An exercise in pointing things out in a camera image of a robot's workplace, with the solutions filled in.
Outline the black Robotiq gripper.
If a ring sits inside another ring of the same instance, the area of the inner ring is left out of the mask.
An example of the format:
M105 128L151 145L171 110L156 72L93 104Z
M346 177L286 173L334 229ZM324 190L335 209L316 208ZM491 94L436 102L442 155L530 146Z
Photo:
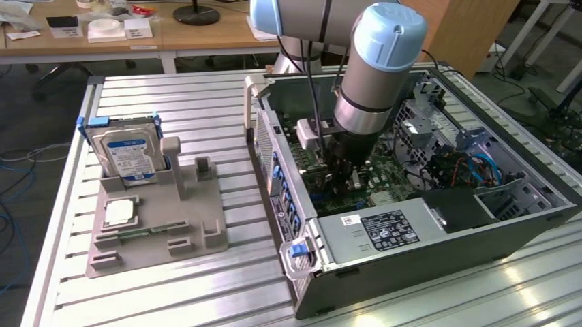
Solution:
M340 132L331 135L326 149L326 162L332 174L332 192L342 196L348 192L346 181L355 166L362 166L370 157L379 133L359 135Z

